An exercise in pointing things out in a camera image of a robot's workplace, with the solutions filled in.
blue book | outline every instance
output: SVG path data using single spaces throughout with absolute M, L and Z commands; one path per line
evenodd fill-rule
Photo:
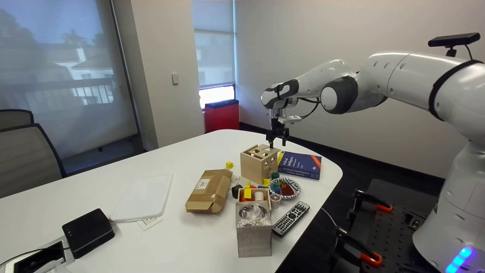
M 320 179 L 322 157 L 311 154 L 281 152 L 278 156 L 278 172 Z

roller blind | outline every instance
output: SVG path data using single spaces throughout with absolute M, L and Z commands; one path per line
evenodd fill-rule
M 192 1 L 201 87 L 234 83 L 233 1 Z
M 33 112 L 61 158 L 137 133 L 109 1 L 0 1 L 0 109 Z

office chair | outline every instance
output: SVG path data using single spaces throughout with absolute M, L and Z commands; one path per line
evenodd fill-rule
M 38 123 L 0 130 L 0 198 L 66 177 Z
M 27 124 L 33 124 L 31 111 L 24 109 L 0 110 L 0 130 Z

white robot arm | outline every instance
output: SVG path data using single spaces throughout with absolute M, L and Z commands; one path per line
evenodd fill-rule
M 270 111 L 270 146 L 289 136 L 286 108 L 299 98 L 319 98 L 325 111 L 344 114 L 377 106 L 392 98 L 429 111 L 470 140 L 455 158 L 439 203 L 414 233 L 421 255 L 442 273 L 459 272 L 454 258 L 462 248 L 473 255 L 469 272 L 485 270 L 485 65 L 476 60 L 388 51 L 372 55 L 359 72 L 342 60 L 266 89 L 261 102 Z

red bin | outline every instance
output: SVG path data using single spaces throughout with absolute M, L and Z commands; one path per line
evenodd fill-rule
M 221 129 L 239 130 L 239 101 L 206 103 L 204 120 L 206 133 Z

